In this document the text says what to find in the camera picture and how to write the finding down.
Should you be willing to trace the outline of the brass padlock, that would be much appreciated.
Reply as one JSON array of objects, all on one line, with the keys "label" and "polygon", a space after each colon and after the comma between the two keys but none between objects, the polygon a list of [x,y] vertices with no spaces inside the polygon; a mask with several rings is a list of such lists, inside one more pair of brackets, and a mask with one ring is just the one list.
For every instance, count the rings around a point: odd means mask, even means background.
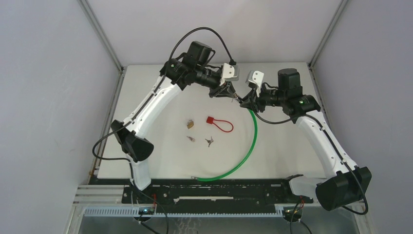
[{"label": "brass padlock", "polygon": [[192,119],[190,119],[190,120],[187,122],[187,128],[188,128],[188,129],[191,129],[193,126],[194,126],[194,121],[193,121]]}]

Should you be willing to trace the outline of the red lock keys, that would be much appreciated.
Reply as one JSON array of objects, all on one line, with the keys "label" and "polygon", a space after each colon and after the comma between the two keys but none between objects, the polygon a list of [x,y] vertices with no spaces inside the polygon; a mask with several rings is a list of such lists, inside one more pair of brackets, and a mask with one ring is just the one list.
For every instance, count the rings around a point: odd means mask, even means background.
[{"label": "red lock keys", "polygon": [[208,143],[208,147],[210,147],[211,146],[211,144],[214,142],[214,139],[213,139],[213,137],[210,137],[210,139],[205,139],[206,141],[207,141],[207,143]]}]

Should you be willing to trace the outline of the green cable lock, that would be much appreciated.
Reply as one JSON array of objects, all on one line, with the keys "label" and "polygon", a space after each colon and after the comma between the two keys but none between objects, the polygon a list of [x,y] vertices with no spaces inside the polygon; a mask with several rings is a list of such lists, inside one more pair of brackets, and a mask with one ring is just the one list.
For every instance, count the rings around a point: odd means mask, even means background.
[{"label": "green cable lock", "polygon": [[192,177],[191,177],[192,180],[196,180],[196,181],[200,181],[200,182],[213,182],[213,181],[217,181],[217,180],[223,179],[223,178],[225,178],[225,177],[233,174],[234,172],[236,172],[239,168],[241,168],[241,167],[246,163],[246,161],[249,159],[250,155],[252,154],[252,152],[253,152],[253,150],[254,150],[254,148],[255,148],[255,145],[256,145],[256,142],[257,142],[257,138],[258,138],[258,123],[257,123],[257,118],[256,118],[256,116],[255,116],[255,114],[254,114],[253,111],[249,110],[249,113],[250,113],[250,115],[251,115],[251,117],[252,117],[252,120],[253,120],[253,126],[254,126],[254,132],[253,132],[253,133],[254,133],[254,135],[253,135],[253,139],[252,139],[250,148],[249,148],[248,152],[246,153],[246,155],[244,156],[244,158],[243,158],[234,168],[230,169],[228,172],[226,172],[226,173],[224,173],[224,174],[222,174],[222,175],[218,175],[218,176],[215,176],[215,177],[209,177],[209,178],[192,176]]}]

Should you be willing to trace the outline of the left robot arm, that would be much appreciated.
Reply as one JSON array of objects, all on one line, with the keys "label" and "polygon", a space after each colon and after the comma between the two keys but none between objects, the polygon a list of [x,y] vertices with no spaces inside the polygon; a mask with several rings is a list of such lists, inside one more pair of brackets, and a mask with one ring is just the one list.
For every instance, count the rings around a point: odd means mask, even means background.
[{"label": "left robot arm", "polygon": [[199,84],[209,88],[209,97],[234,98],[233,81],[238,80],[239,68],[235,61],[221,66],[209,64],[215,51],[198,41],[190,44],[187,52],[170,58],[160,70],[151,91],[123,121],[114,120],[111,129],[131,169],[131,184],[136,188],[133,197],[140,203],[151,200],[149,156],[154,145],[146,135],[163,109],[187,86]]}]

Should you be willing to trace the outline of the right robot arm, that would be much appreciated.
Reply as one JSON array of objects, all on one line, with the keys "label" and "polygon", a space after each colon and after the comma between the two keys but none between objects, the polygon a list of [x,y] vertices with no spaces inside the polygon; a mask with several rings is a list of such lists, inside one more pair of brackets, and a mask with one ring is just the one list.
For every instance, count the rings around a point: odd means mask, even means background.
[{"label": "right robot arm", "polygon": [[295,68],[278,71],[278,85],[270,86],[260,71],[250,71],[246,83],[251,91],[240,106],[257,117],[267,106],[281,107],[305,135],[324,170],[323,178],[291,176],[282,188],[282,198],[293,203],[300,196],[315,198],[327,211],[344,208],[366,215],[369,205],[366,191],[372,178],[367,167],[359,167],[342,148],[328,126],[321,107],[312,95],[303,94],[300,74]]}]

